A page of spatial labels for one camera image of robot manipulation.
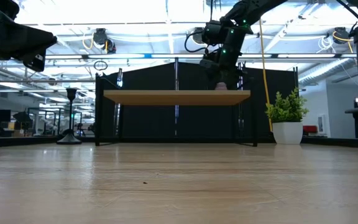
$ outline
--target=ceiling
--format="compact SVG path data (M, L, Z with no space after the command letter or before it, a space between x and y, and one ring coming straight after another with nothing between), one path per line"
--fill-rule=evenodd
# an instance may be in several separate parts
M100 55L103 50L93 47L90 38L97 28L107 29L117 47L117 54L188 54L184 44L186 35L195 27L204 27L210 18L210 1L205 0L15 0L21 11L15 22L53 32L58 44L47 50L47 55ZM227 13L236 1L216 1L213 19ZM357 19L336 1L288 1L262 16L264 49L267 54L349 54L347 44L332 44L322 49L322 38L332 34L335 27L346 27L347 31ZM243 54L260 54L261 38L259 23L252 25L255 35L248 35L242 46ZM198 49L200 44L190 39L189 49ZM145 58L105 60L105 73L161 65L172 58ZM199 59L181 59L198 63ZM97 72L95 60L48 60L44 72L26 70L20 62L0 62L0 67L18 77L25 75L33 79L57 80L92 79ZM314 60L287 59L268 60L267 69L300 72L319 64ZM247 66L262 68L261 60L247 60ZM34 88L64 89L67 84L50 86L48 83L34 84ZM82 83L81 89L94 90L94 83Z

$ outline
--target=desk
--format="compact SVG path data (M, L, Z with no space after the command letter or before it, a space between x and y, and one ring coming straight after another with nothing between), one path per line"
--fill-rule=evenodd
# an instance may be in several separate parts
M252 128L252 145L257 146L257 119L255 111L254 97L249 90L104 90L103 82L106 81L101 77L96 79L96 126L95 126L95 143L100 145L101 141L101 118L103 116L103 98L108 98L120 105L118 120L115 121L112 129L118 128L117 138L114 141L125 142L122 136L123 111L126 106L230 106L232 108L232 137L230 142L239 141L244 130L242 102L251 99L251 128ZM170 139L169 142L185 142L181 138Z

